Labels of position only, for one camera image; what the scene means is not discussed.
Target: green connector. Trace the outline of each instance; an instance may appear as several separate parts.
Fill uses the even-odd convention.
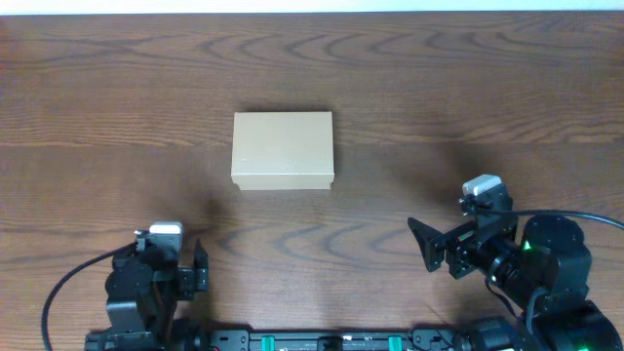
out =
[[[403,351],[403,341],[400,336],[388,337],[388,344],[390,345],[390,351]]]
[[[275,337],[273,336],[263,336],[260,344],[262,344],[262,351],[275,351]]]

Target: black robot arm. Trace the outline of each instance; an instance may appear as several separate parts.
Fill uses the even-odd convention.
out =
[[[545,212],[526,223],[517,245],[518,216],[512,212],[513,200],[500,178],[481,175],[465,183],[463,190],[461,209],[474,219],[449,233],[409,219],[427,269],[440,268],[446,257],[455,279],[480,270],[487,283],[499,287],[523,309],[519,332],[527,347],[621,350],[611,322],[586,300],[592,256],[578,224],[555,211]]]

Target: white wall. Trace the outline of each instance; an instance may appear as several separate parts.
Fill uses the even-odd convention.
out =
[[[624,0],[0,0],[0,15],[624,10]]]

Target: wooden table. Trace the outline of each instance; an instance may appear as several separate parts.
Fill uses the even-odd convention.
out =
[[[624,218],[624,13],[0,22],[2,350],[41,349],[57,280],[153,220],[211,256],[210,291],[180,315],[407,329],[506,313],[480,273],[428,274],[407,228],[463,222],[463,181],[501,175],[518,209]],[[334,113],[332,191],[237,190],[234,112],[308,110]],[[590,297],[624,332],[623,233],[581,224]],[[109,272],[60,291],[57,350],[108,326]]]

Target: wood grain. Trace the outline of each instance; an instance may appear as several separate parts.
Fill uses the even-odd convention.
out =
[[[624,217],[624,14],[0,19],[0,349],[41,349],[45,297],[157,219],[211,256],[181,315],[410,328],[504,314],[478,274],[428,274],[407,229],[465,218],[501,175],[518,208]],[[241,193],[235,111],[331,110],[331,192]],[[582,222],[590,296],[624,332],[621,234]],[[108,325],[109,263],[53,305],[58,350]]]

